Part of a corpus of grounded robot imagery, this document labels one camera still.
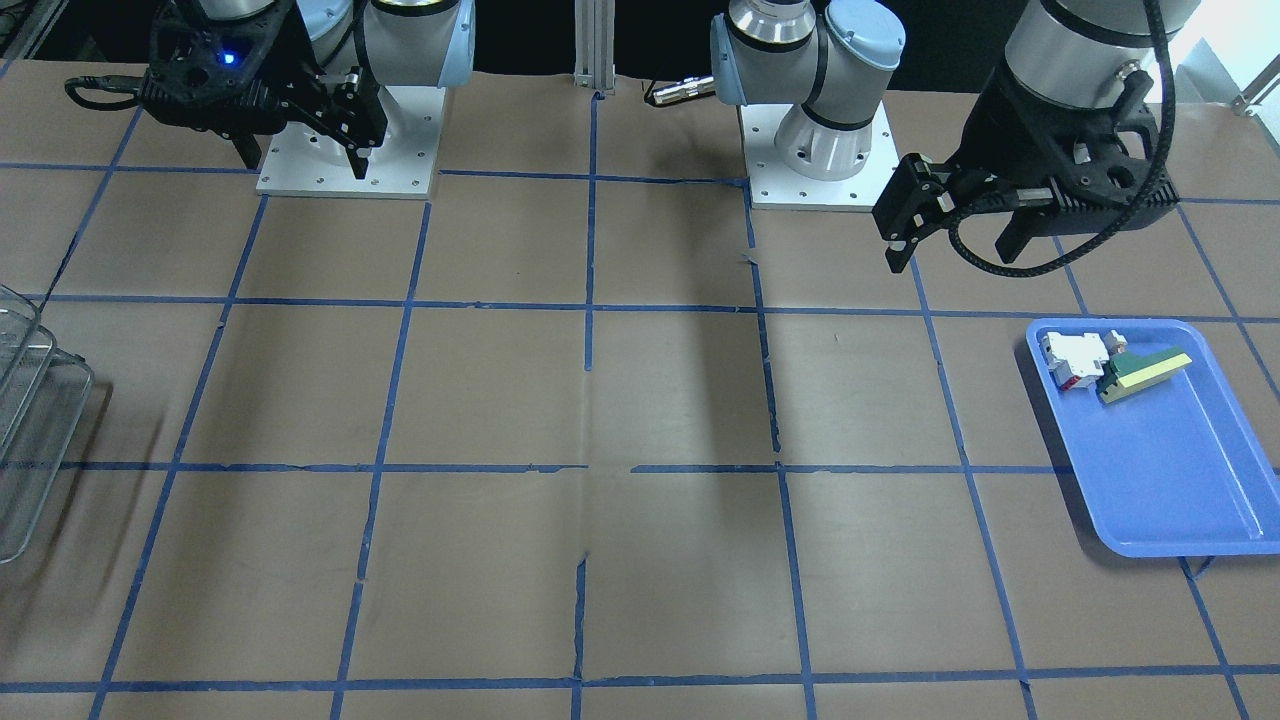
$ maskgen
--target screw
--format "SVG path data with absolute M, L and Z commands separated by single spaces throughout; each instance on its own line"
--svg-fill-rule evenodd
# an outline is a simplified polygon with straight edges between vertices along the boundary
M 1138 60 L 1125 60 L 1125 63 L 1116 69 L 1116 79 L 1123 81 L 1140 69 L 1142 63 Z

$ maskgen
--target black cable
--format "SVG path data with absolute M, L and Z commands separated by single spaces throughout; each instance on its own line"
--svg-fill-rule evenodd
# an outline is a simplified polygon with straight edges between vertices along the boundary
M 356 8 L 352 6 L 351 12 L 352 12 L 351 22 L 347 23 L 347 29 L 342 31 L 342 37 L 338 38 L 338 45 L 333 46 L 333 50 L 330 50 L 329 54 L 325 55 L 324 60 L 320 60 L 320 69 L 328 67 L 329 63 L 332 63 L 334 58 L 338 56 L 338 53 L 342 53 L 343 46 L 347 45 L 347 41 L 351 40 L 352 33 L 356 32 L 356 14 L 355 14 Z
M 73 102 L 87 110 L 128 110 L 138 106 L 138 86 L 142 78 L 128 76 L 81 76 L 73 77 L 63 83 L 63 90 Z M 88 100 L 79 94 L 81 90 L 100 90 L 113 95 L 128 95 L 128 100 L 115 102 L 100 102 Z
M 1147 170 L 1147 178 L 1142 182 L 1142 186 L 1138 187 L 1138 192 L 1134 193 L 1133 200 L 1129 201 L 1115 220 L 1111 220 L 1107 227 L 1102 228 L 1102 232 L 1093 236 L 1075 250 L 1033 268 L 1009 268 L 1005 265 L 997 265 L 983 259 L 973 250 L 969 250 L 964 241 L 960 240 L 960 223 L 978 211 L 979 204 L 970 204 L 965 209 L 957 210 L 955 215 L 947 219 L 946 224 L 947 237 L 951 240 L 951 247 L 954 247 L 966 263 L 979 270 L 1006 278 L 1034 278 L 1046 273 L 1052 273 L 1060 268 L 1065 268 L 1101 247 L 1103 242 L 1111 240 L 1112 236 L 1128 225 L 1129 222 L 1133 220 L 1134 215 L 1142 210 L 1147 199 L 1149 199 L 1156 191 L 1156 186 L 1164 181 L 1165 161 L 1169 159 L 1169 150 L 1174 143 L 1174 117 L 1176 114 L 1174 68 L 1172 63 L 1169 60 L 1169 36 L 1165 32 L 1165 18 L 1160 13 L 1160 1 L 1142 0 L 1142 6 L 1147 13 L 1147 27 L 1151 29 L 1151 45 L 1156 53 L 1156 64 L 1160 67 L 1160 90 L 1162 99 L 1160 105 L 1160 135 L 1156 140 L 1156 149 L 1152 152 L 1151 168 Z

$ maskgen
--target white plastic object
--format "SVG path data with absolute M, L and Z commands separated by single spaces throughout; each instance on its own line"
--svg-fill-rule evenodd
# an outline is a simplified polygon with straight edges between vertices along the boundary
M 1093 387 L 1102 378 L 1102 365 L 1111 359 L 1098 333 L 1065 336 L 1044 333 L 1041 338 L 1044 361 L 1059 389 Z

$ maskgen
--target blue tape grid line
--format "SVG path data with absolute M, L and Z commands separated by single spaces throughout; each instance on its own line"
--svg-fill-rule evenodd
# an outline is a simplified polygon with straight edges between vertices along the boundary
M 1053 247 L 1057 250 L 1059 256 L 1066 255 L 1062 250 L 1062 238 L 1053 236 Z M 1075 305 L 1080 309 L 1080 315 L 1089 314 L 1089 306 L 1084 304 L 1084 293 L 1080 292 L 1080 284 L 1075 282 L 1075 270 L 1070 265 L 1062 268 L 1066 273 L 1066 282 L 1071 284 L 1071 292 L 1075 295 Z
M 924 329 L 929 336 L 929 345 L 933 348 L 933 360 L 938 364 L 938 382 L 942 384 L 942 397 L 946 401 L 947 416 L 951 421 L 951 433 L 955 436 L 956 451 L 960 454 L 960 466 L 964 469 L 965 484 L 969 487 L 969 500 L 973 502 L 973 512 L 978 521 L 978 530 L 982 533 L 982 544 L 987 552 L 987 564 L 991 566 L 991 578 L 996 585 L 996 596 L 1000 598 L 1000 611 L 1005 616 L 1005 629 L 1009 633 L 1009 647 L 1014 656 L 1014 667 L 1018 670 L 1018 680 L 1023 689 L 1023 703 L 1027 706 L 1028 720 L 1038 720 L 1036 714 L 1036 700 L 1032 697 L 1030 675 L 1027 674 L 1027 662 L 1023 659 L 1021 641 L 1018 638 L 1018 625 L 1014 621 L 1014 609 L 1009 602 L 1009 593 L 1005 589 L 1004 574 L 1000 571 L 1000 560 L 996 557 L 996 544 L 991 537 L 991 528 L 987 525 L 987 514 L 982 507 L 982 496 L 978 492 L 978 482 L 974 478 L 973 468 L 969 465 L 969 454 L 965 451 L 964 432 L 960 428 L 960 415 L 956 410 L 955 397 L 951 395 L 951 383 L 947 380 L 947 370 L 942 363 L 942 346 L 938 342 L 937 328 L 933 327 L 933 315 L 929 311 L 929 300 L 924 292 L 924 278 L 920 275 L 920 266 L 911 259 L 911 277 L 915 279 L 915 291 L 920 299 L 920 309 L 924 311 Z
M 1236 328 L 1239 328 L 1240 334 L 1244 336 L 1244 343 L 1249 346 L 1249 352 L 1253 354 L 1253 360 L 1258 364 L 1258 369 L 1262 370 L 1262 377 L 1266 378 L 1267 384 L 1271 386 L 1271 395 L 1275 396 L 1276 401 L 1280 401 L 1280 387 L 1276 386 L 1275 377 L 1267 369 L 1266 363 L 1262 361 L 1262 354 L 1258 352 L 1257 345 L 1253 343 L 1253 337 L 1249 336 L 1248 328 L 1244 327 L 1244 320 L 1240 314 L 1235 311 L 1235 304 L 1231 302 L 1231 297 L 1226 293 L 1226 286 L 1222 284 L 1222 279 L 1219 278 L 1217 270 L 1213 269 L 1213 264 L 1208 259 L 1208 252 L 1204 251 L 1204 246 L 1199 241 L 1199 234 L 1192 225 L 1192 219 L 1187 217 L 1187 211 L 1178 208 L 1178 217 L 1183 219 L 1183 227 L 1187 228 L 1187 234 L 1190 236 L 1192 243 L 1196 246 L 1196 251 L 1199 252 L 1201 261 L 1204 263 L 1204 269 L 1208 270 L 1211 278 L 1213 278 L 1213 286 L 1217 287 L 1219 295 L 1222 296 L 1222 302 L 1226 304 L 1228 313 L 1235 320 Z
M 221 305 L 225 299 L 204 295 L 92 295 L 92 293 L 54 293 L 58 302 L 137 302 L 156 305 Z M 342 299 L 342 297 L 237 297 L 236 305 L 285 305 L 314 307 L 399 307 L 401 300 L 390 299 Z M 532 310 L 532 311 L 571 311 L 581 313 L 590 307 L 594 313 L 726 313 L 750 315 L 762 309 L 748 305 L 639 305 L 639 304 L 586 304 L 579 302 L 497 302 L 486 300 L 415 300 L 413 307 L 461 309 L 461 310 Z M 765 305 L 765 315 L 850 315 L 850 316 L 899 316 L 923 318 L 920 310 L 905 307 L 778 307 Z M 1043 318 L 1044 313 L 1032 311 L 992 311 L 992 310 L 931 310 L 934 318 L 989 318 L 1024 319 Z M 1056 313 L 1055 316 L 1096 318 L 1105 320 L 1107 315 Z M 1280 318 L 1229 316 L 1229 315 L 1151 315 L 1144 318 L 1181 320 L 1184 323 L 1248 323 L 1254 325 L 1280 324 Z
M 582 329 L 582 370 L 590 373 L 593 355 L 595 351 L 595 193 L 598 179 L 595 177 L 600 129 L 600 101 L 603 92 L 591 95 L 591 136 L 590 136 L 590 174 L 586 184 L 586 316 Z
M 102 173 L 102 181 L 97 183 L 97 190 L 93 191 L 93 199 L 90 200 L 88 208 L 84 209 L 81 222 L 76 227 L 76 232 L 72 234 L 70 242 L 67 245 L 67 252 L 63 254 L 61 261 L 58 264 L 58 270 L 54 272 L 54 277 L 49 281 L 49 288 L 44 296 L 46 301 L 52 296 L 54 290 L 58 287 L 58 282 L 63 278 L 63 273 L 70 265 L 72 258 L 76 255 L 76 250 L 79 247 L 81 241 L 84 240 L 84 233 L 88 231 L 88 224 L 93 219 L 93 213 L 102 201 L 102 196 L 106 195 L 106 186 L 110 184 L 111 177 L 115 174 L 116 165 L 119 165 L 120 158 L 124 156 L 124 149 L 128 147 L 129 140 L 133 137 L 133 131 L 138 127 L 140 119 L 142 119 L 142 108 L 133 110 L 133 117 L 129 118 L 129 124 L 124 128 L 124 136 L 120 137 L 120 143 L 115 147 L 115 154 L 111 155 L 111 163 Z M 221 297 L 219 300 L 225 301 L 227 299 Z
M 570 720 L 582 720 L 582 655 L 586 637 L 586 556 L 573 573 L 576 598 L 573 601 L 573 685 L 570 700 Z
M 8 70 L 10 63 L 5 63 L 0 67 L 0 77 Z M 701 178 L 701 179 L 677 179 L 677 178 L 641 178 L 641 177 L 623 177 L 623 176 L 599 176 L 595 167 L 595 151 L 596 151 L 596 117 L 595 117 L 595 100 L 593 100 L 593 136 L 591 136 L 591 172 L 589 176 L 579 174 L 541 174 L 541 173 L 492 173 L 492 172 L 468 172 L 468 170 L 443 170 L 442 174 L 474 174 L 485 177 L 532 177 L 532 178 L 548 178 L 548 179 L 586 179 L 593 184 L 593 210 L 594 210 L 594 184 L 596 182 L 632 182 L 632 183 L 717 183 L 717 184 L 730 184 L 736 187 L 746 188 L 746 183 L 739 178 L 717 179 L 717 178 Z M 19 168 L 19 169 L 61 169 L 61 170 L 91 170 L 91 172 L 155 172 L 155 173 L 229 173 L 229 174 L 255 174 L 255 170 L 243 170 L 238 168 L 177 168 L 177 167 L 125 167 L 119 165 L 120 156 L 123 155 L 124 147 L 128 142 L 129 136 L 133 132 L 138 120 L 138 115 L 134 115 L 131 122 L 129 128 L 125 132 L 125 137 L 122 140 L 120 146 L 110 165 L 55 165 L 55 164 L 29 164 L 29 163 L 0 163 L 0 168 Z M 96 208 L 102 192 L 106 187 L 106 178 L 99 187 L 99 192 L 95 196 L 91 209 L 86 213 L 82 220 L 82 231 L 87 227 L 87 223 L 92 215 L 92 209 Z M 1184 199 L 1184 202 L 1190 204 L 1228 204 L 1228 205 L 1280 205 L 1280 201 L 1271 200 L 1236 200 L 1236 199 Z M 1037 318 L 1041 314 L 1036 313 L 969 313 L 969 311 L 942 311 L 942 310 L 929 310 L 927 304 L 924 304 L 924 288 L 923 281 L 919 278 L 918 270 L 913 265 L 913 272 L 916 275 L 918 291 L 922 297 L 920 311 L 914 310 L 877 310 L 877 309 L 838 309 L 838 307 L 767 307 L 763 305 L 763 297 L 759 286 L 759 273 L 758 269 L 753 266 L 753 281 L 756 287 L 756 306 L 755 307 L 733 307 L 733 306 L 605 306 L 594 305 L 594 297 L 588 296 L 588 302 L 585 305 L 572 305 L 572 304 L 489 304 L 489 302 L 435 302 L 435 301 L 415 301 L 412 300 L 413 291 L 408 293 L 408 300 L 404 302 L 394 300 L 326 300 L 326 299 L 239 299 L 236 296 L 241 277 L 243 274 L 244 265 L 248 260 L 253 238 L 257 232 L 257 225 L 261 220 L 262 211 L 265 210 L 266 199 L 262 199 L 257 217 L 255 218 L 255 224 L 251 231 L 251 237 L 246 243 L 244 252 L 241 258 L 241 264 L 237 269 L 236 279 L 233 281 L 233 288 L 227 297 L 156 297 L 156 296 L 54 296 L 55 300 L 67 301 L 116 301 L 116 302 L 205 302 L 205 304 L 221 304 L 223 316 L 229 315 L 230 309 L 234 305 L 314 305 L 314 306 L 329 306 L 329 305 L 358 305 L 358 306 L 385 306 L 385 307 L 404 307 L 406 320 L 402 323 L 402 336 L 401 342 L 397 348 L 397 370 L 402 363 L 403 355 L 403 341 L 407 333 L 408 322 L 407 318 L 411 314 L 412 307 L 479 307 L 479 309 L 513 309 L 513 310 L 599 310 L 599 311 L 704 311 L 704 313 L 756 313 L 760 319 L 760 334 L 762 334 L 762 356 L 765 363 L 765 379 L 767 383 L 772 380 L 772 373 L 769 370 L 768 363 L 768 348 L 767 337 L 764 329 L 764 316 L 768 314 L 847 314 L 847 315 L 904 315 L 904 316 L 922 316 L 924 318 L 927 325 L 931 328 L 932 334 L 932 316 L 993 316 L 993 318 Z M 1280 323 L 1277 318 L 1243 318 L 1235 311 L 1231 305 L 1225 288 L 1222 287 L 1216 272 L 1213 270 L 1207 255 L 1203 251 L 1198 238 L 1194 234 L 1194 229 L 1190 227 L 1189 220 L 1181 209 L 1179 213 L 1183 214 L 1183 220 L 1187 223 L 1189 233 L 1192 233 L 1193 242 L 1201 256 L 1208 268 L 1219 291 L 1222 293 L 1224 301 L 1226 302 L 1231 318 L 1219 318 L 1219 316 L 1178 316 L 1176 319 L 1190 320 L 1190 322 L 1233 322 L 1240 325 L 1240 331 L 1249 345 L 1251 351 L 1258 360 L 1260 366 L 1262 366 L 1263 373 L 1267 377 L 1268 383 L 1271 383 L 1272 392 L 1276 391 L 1274 378 L 1267 372 L 1266 366 L 1262 365 L 1261 356 L 1257 352 L 1256 346 L 1249 338 L 1243 323 Z M 750 227 L 750 209 L 748 205 L 748 231 L 749 231 L 749 246 L 754 247 L 754 233 Z M 1059 251 L 1061 251 L 1061 243 L 1057 242 Z M 421 242 L 419 247 L 419 256 L 415 261 L 415 273 L 411 283 L 416 282 L 417 268 L 421 263 Z M 1071 283 L 1073 292 L 1080 306 L 1082 314 L 1087 315 L 1087 306 L 1084 305 L 1083 295 L 1075 283 L 1074 277 L 1068 269 L 1069 282 Z M 186 443 L 186 438 L 189 433 L 191 423 L 193 421 L 200 396 L 204 392 L 204 387 L 207 382 L 209 373 L 212 366 L 214 357 L 216 355 L 218 346 L 220 345 L 223 329 L 215 331 L 214 340 L 210 346 L 210 351 L 206 355 L 206 363 L 201 373 L 201 378 L 197 382 L 196 391 L 192 397 L 192 404 L 188 407 L 188 415 L 184 421 L 183 432 L 179 437 L 179 447 L 175 448 L 174 460 L 172 462 L 83 462 L 83 464 L 70 464 L 76 466 L 83 466 L 86 469 L 101 469 L 101 470 L 166 470 L 165 487 L 161 491 L 160 501 L 157 501 L 156 512 L 152 516 L 152 524 L 147 536 L 147 542 L 143 546 L 142 559 L 140 559 L 140 568 L 134 577 L 134 585 L 131 588 L 129 598 L 125 602 L 125 612 L 122 615 L 122 625 L 118 628 L 115 642 L 113 643 L 111 653 L 108 659 L 108 669 L 104 670 L 104 680 L 97 683 L 0 683 L 0 693 L 18 693 L 18 692 L 79 692 L 79 693 L 95 693 L 95 706 L 91 711 L 91 717 L 96 717 L 101 711 L 101 698 L 105 692 L 193 692 L 193 691 L 316 691 L 316 692 L 335 692 L 340 693 L 344 689 L 463 689 L 463 688 L 489 688 L 489 689 L 506 689 L 506 688 L 571 688 L 575 692 L 575 717 L 580 714 L 580 689 L 582 687 L 653 687 L 653 685 L 724 685 L 724 684 L 804 684 L 806 689 L 806 703 L 810 717 L 815 716 L 814 703 L 812 701 L 812 687 L 813 684 L 827 684 L 827 683 L 891 683 L 891 682 L 947 682 L 947 680 L 1020 680 L 1023 682 L 1024 692 L 1029 700 L 1029 688 L 1027 688 L 1027 682 L 1029 679 L 1042 679 L 1042 678 L 1094 678 L 1094 676 L 1128 676 L 1128 675 L 1156 675 L 1156 676 L 1169 676 L 1169 675 L 1216 675 L 1224 674 L 1228 678 L 1229 684 L 1233 689 L 1233 697 L 1236 701 L 1238 708 L 1240 710 L 1242 717 L 1247 717 L 1247 712 L 1243 707 L 1243 701 L 1235 688 L 1233 674 L 1280 674 L 1280 665 L 1242 665 L 1231 666 L 1226 662 L 1225 655 L 1221 652 L 1221 646 L 1217 642 L 1216 632 L 1212 628 L 1212 623 L 1208 618 L 1208 610 L 1199 596 L 1198 588 L 1194 584 L 1196 578 L 1188 575 L 1189 587 L 1193 596 L 1196 597 L 1197 605 L 1201 609 L 1202 616 L 1206 621 L 1206 628 L 1211 634 L 1211 639 L 1215 644 L 1215 650 L 1219 652 L 1220 665 L 1211 666 L 1130 666 L 1130 667 L 1066 667 L 1066 669 L 1027 669 L 1023 666 L 1015 667 L 1012 670 L 979 670 L 979 671 L 945 671 L 945 673 L 852 673 L 852 674 L 814 674 L 812 669 L 808 669 L 808 652 L 806 652 L 806 633 L 804 632 L 804 618 L 803 618 L 803 598 L 799 594 L 799 571 L 797 571 L 797 559 L 795 551 L 795 541 L 792 534 L 792 528 L 790 527 L 790 496 L 788 488 L 786 487 L 786 474 L 787 473 L 817 473 L 817 471 L 846 471 L 846 473 L 965 473 L 966 479 L 973 483 L 973 474 L 978 473 L 1032 473 L 1032 474 L 1044 474 L 1044 473 L 1057 473 L 1064 469 L 1044 468 L 1044 466 L 978 466 L 969 465 L 968 459 L 964 455 L 963 441 L 959 445 L 961 451 L 963 465 L 959 466 L 895 466 L 895 468 L 882 468 L 882 466 L 858 466 L 858 465 L 831 465 L 831 466 L 818 466 L 818 465 L 795 465 L 788 466 L 782 462 L 776 462 L 774 465 L 748 465 L 748 466 L 735 466 L 735 465 L 719 465 L 719 466 L 700 466 L 700 465 L 645 465 L 637 466 L 632 471 L 646 473 L 646 471 L 746 471 L 746 473 L 778 473 L 780 477 L 780 493 L 782 495 L 782 503 L 785 510 L 785 525 L 787 525 L 788 536 L 788 560 L 791 562 L 794 591 L 796 592 L 795 605 L 797 614 L 797 632 L 801 637 L 801 665 L 804 667 L 800 675 L 782 674 L 782 675 L 753 675 L 753 676 L 721 676 L 721 675 L 699 675 L 699 676 L 628 676 L 628 678 L 608 678 L 600 680 L 581 680 L 581 612 L 585 607 L 585 562 L 580 568 L 579 574 L 579 607 L 576 607 L 576 633 L 575 633 L 575 676 L 572 678 L 512 678 L 512 679 L 381 679 L 381 680 L 348 680 L 346 678 L 339 678 L 338 680 L 301 680 L 301 682 L 237 682 L 237 680 L 212 680 L 212 682 L 177 682 L 177 683 L 152 683 L 152 682 L 115 682 L 110 680 L 110 673 L 114 673 L 114 664 L 119 659 L 120 650 L 123 647 L 124 633 L 127 630 L 128 616 L 132 614 L 133 606 L 137 601 L 138 591 L 141 588 L 142 577 L 145 574 L 145 565 L 150 559 L 150 552 L 154 548 L 156 541 L 156 534 L 163 519 L 164 505 L 168 501 L 168 496 L 172 492 L 172 484 L 174 475 L 178 471 L 370 471 L 375 473 L 526 473 L 526 471 L 541 471 L 541 473 L 554 473 L 563 469 L 581 468 L 577 465 L 392 465 L 385 462 L 375 462 L 375 466 L 370 465 L 271 465 L 271 464 L 243 464 L 243 465 L 215 465 L 215 464 L 184 464 L 180 462 L 180 450 Z M 943 377 L 943 388 L 947 391 L 945 380 L 945 370 L 941 365 L 941 352 L 937 348 L 936 337 L 931 337 L 934 342 L 934 351 L 938 354 L 940 360 L 940 374 Z M 389 388 L 388 396 L 388 409 L 385 416 L 389 416 L 393 411 L 394 402 L 394 384 Z M 769 402 L 771 402 L 771 429 L 774 433 L 774 445 L 777 448 L 777 419 L 774 409 L 774 398 L 772 392 L 772 386 L 768 388 Z M 954 406 L 948 406 L 952 413 L 954 428 L 959 433 L 957 419 L 954 414 Z M 385 441 L 389 433 L 389 423 L 384 421 L 384 434 L 380 438 L 380 452 L 385 452 Z M 972 486 L 972 492 L 975 493 L 975 486 Z M 973 496 L 975 502 L 979 502 L 977 495 Z M 362 570 L 360 577 L 364 578 L 365 569 L 367 569 L 367 548 L 369 541 L 371 539 L 372 519 L 376 510 L 376 491 L 371 488 L 371 502 L 370 502 L 370 523 L 366 527 L 365 542 L 362 542 L 361 556 L 362 556 Z M 1184 571 L 1189 570 L 1189 566 L 1184 562 Z M 358 614 L 358 598 L 355 597 L 356 592 L 353 589 L 353 612 Z M 349 625 L 355 626 L 355 614 L 349 616 Z M 347 662 L 349 664 L 349 647 L 344 648 L 344 655 L 347 655 Z M 1033 714 L 1033 706 L 1029 706 L 1029 712 Z
M 124 609 L 120 612 L 120 621 L 115 630 L 115 638 L 111 641 L 111 650 L 108 653 L 106 664 L 102 667 L 102 678 L 93 694 L 93 705 L 90 708 L 88 720 L 97 720 L 102 714 L 102 703 L 106 702 L 106 693 L 111 687 L 111 680 L 115 675 L 115 666 L 120 660 L 120 651 L 124 648 L 124 638 L 129 632 L 129 623 L 133 620 L 133 610 L 137 607 L 138 594 L 142 592 L 142 582 L 146 579 L 147 566 L 151 562 L 151 553 L 155 550 L 156 539 L 160 534 L 160 524 L 164 520 L 164 512 L 168 507 L 169 496 L 173 493 L 174 479 L 178 477 L 177 465 L 182 462 L 182 454 L 187 448 L 187 439 L 191 437 L 191 427 L 196 421 L 196 414 L 200 410 L 200 401 L 205 395 L 205 387 L 209 384 L 209 375 L 214 369 L 214 359 L 218 356 L 218 348 L 221 346 L 227 329 L 227 322 L 230 318 L 232 309 L 234 307 L 233 299 L 239 291 L 241 281 L 244 278 L 244 268 L 248 265 L 250 255 L 253 252 L 253 243 L 257 240 L 257 231 L 262 224 L 262 215 L 266 213 L 266 204 L 268 199 L 265 196 L 257 204 L 257 213 L 253 215 L 253 224 L 250 227 L 248 240 L 244 241 L 244 250 L 241 252 L 239 264 L 236 266 L 236 275 L 232 278 L 232 286 L 227 291 L 227 301 L 223 304 L 223 311 L 219 316 L 218 327 L 214 329 L 214 337 L 209 343 L 209 351 L 205 354 L 205 364 L 200 370 L 200 379 L 196 382 L 191 402 L 187 406 L 187 415 L 182 421 L 182 432 L 178 434 L 178 443 L 173 450 L 173 460 L 170 461 L 172 466 L 165 474 L 164 486 L 161 486 L 160 489 L 160 497 L 156 500 L 156 509 L 151 516 L 151 525 L 147 529 L 147 537 L 142 544 L 142 555 L 138 559 L 138 566 L 133 573 L 133 583 L 129 587 L 129 594 L 125 598 Z
M 751 222 L 751 188 L 744 183 L 742 213 L 746 222 L 746 247 L 755 250 L 755 224 Z M 755 324 L 760 337 L 760 363 L 764 377 L 764 397 L 769 410 L 769 438 L 773 443 L 773 471 L 778 478 L 778 502 L 782 507 L 782 532 L 787 543 L 787 571 L 791 577 L 791 606 L 795 611 L 796 644 L 800 656 L 800 684 L 804 688 L 805 716 L 818 720 L 818 698 L 813 689 L 813 664 L 809 659 L 809 624 L 804 612 L 804 588 L 800 584 L 800 555 L 796 550 L 795 520 L 791 514 L 791 488 L 787 471 L 782 464 L 781 430 L 778 429 L 778 401 L 773 386 L 773 360 L 769 355 L 768 316 L 764 311 L 764 286 L 760 279 L 760 266 L 749 263 L 751 268 L 751 291 L 755 295 Z
M 1234 675 L 1280 675 L 1280 665 L 1233 665 Z M 1187 678 L 1222 674 L 1221 665 L 1123 665 L 1097 667 L 1028 669 L 1032 680 L 1083 678 Z M 815 685 L 963 683 L 1018 680 L 1018 670 L 916 670 L 879 673 L 814 673 Z M 622 675 L 579 680 L 577 678 L 372 678 L 347 680 L 347 691 L 444 691 L 444 689 L 571 689 L 654 688 L 724 685 L 799 685 L 796 673 L 764 675 Z M 8 682 L 0 694 L 88 694 L 97 692 L 95 682 Z M 172 692 L 333 692 L 337 680 L 115 680 L 110 693 Z
M 413 297 L 417 295 L 417 281 L 422 270 L 422 255 L 426 252 L 426 236 L 431 224 L 431 204 L 422 205 L 422 223 L 419 228 L 417 247 L 413 251 L 413 266 L 410 269 L 408 290 L 404 292 L 401 311 L 399 336 L 396 340 L 396 355 L 392 360 L 390 382 L 387 388 L 387 404 L 383 409 L 383 428 L 378 436 L 378 452 L 374 459 L 374 477 L 369 483 L 369 516 L 360 543 L 360 557 L 356 564 L 356 580 L 351 588 L 351 607 L 347 611 L 347 628 L 343 633 L 342 655 L 338 660 L 338 685 L 333 691 L 329 717 L 342 717 L 342 703 L 346 697 L 347 676 L 351 671 L 351 655 L 356 647 L 356 628 L 360 623 L 360 607 L 365 593 L 365 580 L 369 577 L 369 557 L 374 543 L 374 528 L 378 521 L 378 501 L 381 495 L 383 473 L 387 464 L 387 446 L 390 442 L 392 424 L 396 419 L 396 397 L 399 393 L 401 373 L 404 368 L 404 350 L 408 345 L 410 324 L 413 319 Z
M 1213 655 L 1217 656 L 1219 670 L 1222 673 L 1222 678 L 1226 679 L 1228 689 L 1231 691 L 1235 710 L 1240 714 L 1240 720 L 1249 720 L 1249 711 L 1244 707 L 1244 697 L 1240 696 L 1240 687 L 1235 682 L 1235 674 L 1231 673 L 1231 666 L 1226 661 L 1226 652 L 1222 650 L 1222 642 L 1217 637 L 1217 630 L 1213 629 L 1213 620 L 1208 615 L 1208 606 L 1204 605 L 1204 596 L 1199 592 L 1199 584 L 1192 571 L 1192 566 L 1185 557 L 1179 557 L 1178 564 L 1187 578 L 1187 588 L 1190 589 L 1192 598 L 1196 601 L 1196 610 L 1199 611 L 1201 620 L 1204 621 L 1204 632 L 1208 633 L 1208 642 L 1213 646 Z

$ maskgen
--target metal connector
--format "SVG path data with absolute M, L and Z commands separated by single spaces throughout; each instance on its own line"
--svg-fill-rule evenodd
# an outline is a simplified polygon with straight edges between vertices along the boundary
M 662 90 L 649 92 L 645 101 L 654 108 L 663 108 L 666 105 L 698 100 L 699 97 L 707 97 L 710 95 L 716 95 L 714 77 L 691 77 L 677 82 L 676 85 L 668 85 Z

